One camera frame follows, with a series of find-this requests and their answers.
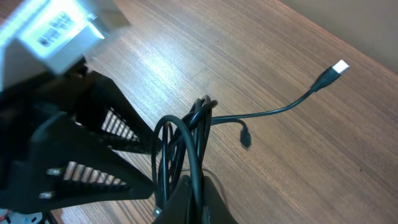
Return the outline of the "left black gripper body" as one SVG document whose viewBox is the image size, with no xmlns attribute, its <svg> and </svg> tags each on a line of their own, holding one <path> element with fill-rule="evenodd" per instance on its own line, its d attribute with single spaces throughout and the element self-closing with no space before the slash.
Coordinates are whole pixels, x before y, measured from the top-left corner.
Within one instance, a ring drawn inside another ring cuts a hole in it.
<svg viewBox="0 0 398 224">
<path fill-rule="evenodd" d="M 30 137 L 53 114 L 63 111 L 93 131 L 92 83 L 93 72 L 83 57 L 60 78 L 37 73 L 1 93 L 2 190 L 17 178 L 12 163 L 27 160 Z"/>
</svg>

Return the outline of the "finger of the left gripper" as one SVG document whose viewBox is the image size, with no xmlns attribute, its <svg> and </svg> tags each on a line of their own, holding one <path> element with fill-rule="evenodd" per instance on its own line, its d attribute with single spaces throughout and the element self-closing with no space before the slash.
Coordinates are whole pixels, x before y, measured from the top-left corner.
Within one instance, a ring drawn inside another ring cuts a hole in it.
<svg viewBox="0 0 398 224">
<path fill-rule="evenodd" d="M 75 119 L 111 149 L 150 154 L 160 139 L 139 116 L 112 79 L 90 72 L 80 77 L 85 90 L 79 97 Z"/>
<path fill-rule="evenodd" d="M 154 183 L 86 128 L 58 113 L 36 129 L 1 126 L 1 208 L 36 213 L 149 198 Z"/>
</svg>

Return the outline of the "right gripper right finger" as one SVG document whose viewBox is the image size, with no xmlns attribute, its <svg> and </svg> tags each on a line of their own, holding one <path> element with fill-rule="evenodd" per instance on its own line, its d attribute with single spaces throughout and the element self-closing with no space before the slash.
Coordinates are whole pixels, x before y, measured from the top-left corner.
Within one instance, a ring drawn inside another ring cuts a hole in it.
<svg viewBox="0 0 398 224">
<path fill-rule="evenodd" d="M 238 224 L 229 212 L 212 180 L 203 179 L 202 224 Z"/>
</svg>

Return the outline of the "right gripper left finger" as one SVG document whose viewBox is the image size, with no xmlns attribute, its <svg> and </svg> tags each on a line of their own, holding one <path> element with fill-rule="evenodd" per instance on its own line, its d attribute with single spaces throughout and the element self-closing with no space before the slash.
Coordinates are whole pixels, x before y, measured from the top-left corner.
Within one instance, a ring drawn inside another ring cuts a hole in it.
<svg viewBox="0 0 398 224">
<path fill-rule="evenodd" d="M 192 212 L 193 193 L 189 176 L 183 175 L 153 224 L 188 224 Z"/>
</svg>

